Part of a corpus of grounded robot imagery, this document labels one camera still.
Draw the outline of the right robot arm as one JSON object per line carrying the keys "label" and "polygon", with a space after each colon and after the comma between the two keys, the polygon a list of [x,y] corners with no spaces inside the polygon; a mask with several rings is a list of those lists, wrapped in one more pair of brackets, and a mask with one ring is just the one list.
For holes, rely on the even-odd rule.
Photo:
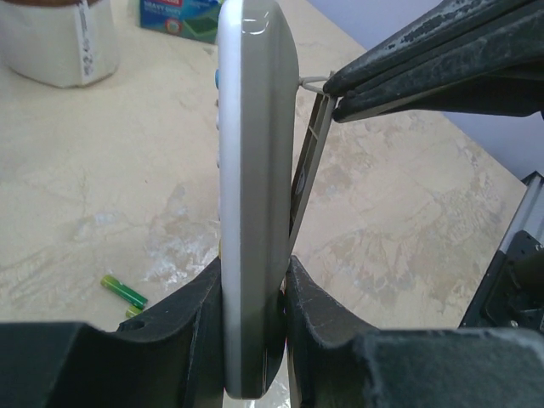
{"label": "right robot arm", "polygon": [[[443,1],[336,72],[336,122],[401,111],[525,117],[543,111],[543,4]],[[543,328],[543,177],[527,190],[462,318]]]}

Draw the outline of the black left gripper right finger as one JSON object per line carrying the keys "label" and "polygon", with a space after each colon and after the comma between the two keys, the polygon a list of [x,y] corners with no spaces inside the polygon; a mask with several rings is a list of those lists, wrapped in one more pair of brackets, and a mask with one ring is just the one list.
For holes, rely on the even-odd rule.
{"label": "black left gripper right finger", "polygon": [[543,338],[526,329],[380,330],[297,258],[286,274],[294,407],[540,407]]}

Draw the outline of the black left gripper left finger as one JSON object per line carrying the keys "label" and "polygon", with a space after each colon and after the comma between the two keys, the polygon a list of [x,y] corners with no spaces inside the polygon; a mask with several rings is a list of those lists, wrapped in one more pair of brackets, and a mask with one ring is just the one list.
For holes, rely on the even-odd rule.
{"label": "black left gripper left finger", "polygon": [[1,325],[3,407],[220,407],[220,262],[113,332],[83,322]]}

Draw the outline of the beige battery cover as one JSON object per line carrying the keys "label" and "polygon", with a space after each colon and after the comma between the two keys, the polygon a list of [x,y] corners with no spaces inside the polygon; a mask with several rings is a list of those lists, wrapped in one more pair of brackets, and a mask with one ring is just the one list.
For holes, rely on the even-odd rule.
{"label": "beige battery cover", "polygon": [[305,76],[299,79],[299,87],[315,93],[315,100],[292,181],[290,252],[293,252],[298,238],[332,124],[332,112],[337,104],[337,99],[325,93],[316,83],[326,82],[332,75],[333,71],[329,76]]}

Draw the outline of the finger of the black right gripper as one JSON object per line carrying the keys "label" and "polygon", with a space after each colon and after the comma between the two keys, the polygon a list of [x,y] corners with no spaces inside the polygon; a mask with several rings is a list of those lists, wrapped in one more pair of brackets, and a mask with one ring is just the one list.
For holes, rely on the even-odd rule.
{"label": "finger of the black right gripper", "polygon": [[341,68],[326,82],[324,91],[345,95],[398,65],[533,4],[513,0],[443,1]]}
{"label": "finger of the black right gripper", "polygon": [[543,109],[543,58],[364,54],[331,77],[336,122],[401,111],[530,116]]}

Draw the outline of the beige white remote control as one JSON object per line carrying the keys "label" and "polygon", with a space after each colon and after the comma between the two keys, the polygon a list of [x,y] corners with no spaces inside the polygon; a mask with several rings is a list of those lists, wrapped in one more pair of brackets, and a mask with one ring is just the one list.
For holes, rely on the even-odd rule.
{"label": "beige white remote control", "polygon": [[227,1],[218,22],[225,389],[257,400],[283,357],[299,66],[275,1]]}

